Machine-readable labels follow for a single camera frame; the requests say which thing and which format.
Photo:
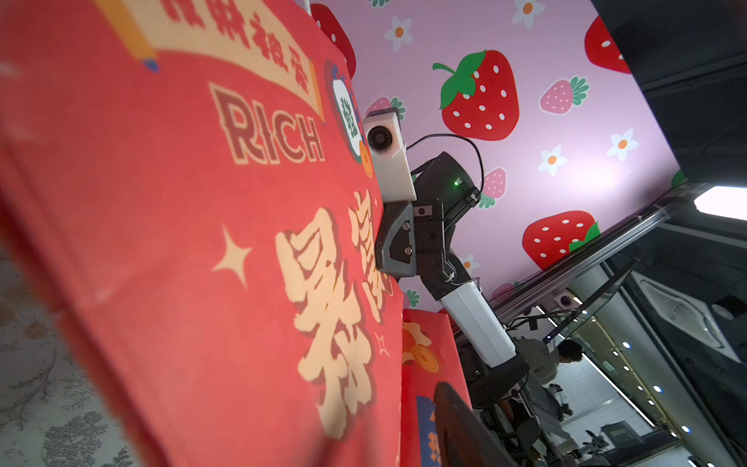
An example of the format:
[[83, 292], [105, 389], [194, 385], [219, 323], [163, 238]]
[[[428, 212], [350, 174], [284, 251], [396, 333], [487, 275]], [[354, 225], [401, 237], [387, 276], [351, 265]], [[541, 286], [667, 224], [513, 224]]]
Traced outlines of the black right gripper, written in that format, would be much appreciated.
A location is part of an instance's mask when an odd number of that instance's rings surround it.
[[389, 202], [375, 240], [377, 269], [395, 279], [416, 276], [414, 209], [411, 202]]

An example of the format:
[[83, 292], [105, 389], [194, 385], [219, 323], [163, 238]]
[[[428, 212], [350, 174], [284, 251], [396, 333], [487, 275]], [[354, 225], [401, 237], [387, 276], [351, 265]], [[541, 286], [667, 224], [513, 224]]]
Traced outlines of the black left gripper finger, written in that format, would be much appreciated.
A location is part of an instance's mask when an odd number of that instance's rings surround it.
[[436, 385], [434, 404], [443, 466], [517, 466], [450, 384]]

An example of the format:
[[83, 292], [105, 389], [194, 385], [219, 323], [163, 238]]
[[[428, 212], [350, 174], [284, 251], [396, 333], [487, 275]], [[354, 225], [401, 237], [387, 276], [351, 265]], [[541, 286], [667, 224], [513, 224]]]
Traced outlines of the red paper bag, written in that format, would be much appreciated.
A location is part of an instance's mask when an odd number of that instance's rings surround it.
[[293, 1], [3, 2], [2, 464], [444, 465], [373, 169]]

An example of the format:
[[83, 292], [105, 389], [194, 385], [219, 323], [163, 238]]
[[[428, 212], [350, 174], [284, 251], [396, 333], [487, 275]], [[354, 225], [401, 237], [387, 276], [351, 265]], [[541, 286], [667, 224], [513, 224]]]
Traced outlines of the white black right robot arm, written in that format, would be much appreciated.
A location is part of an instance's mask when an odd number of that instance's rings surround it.
[[477, 205], [480, 190], [446, 152], [416, 169], [414, 196], [384, 205], [375, 240], [377, 269], [396, 279], [418, 277], [453, 319], [486, 371], [468, 383], [473, 407], [491, 409], [528, 376], [476, 280], [451, 250], [457, 222]]

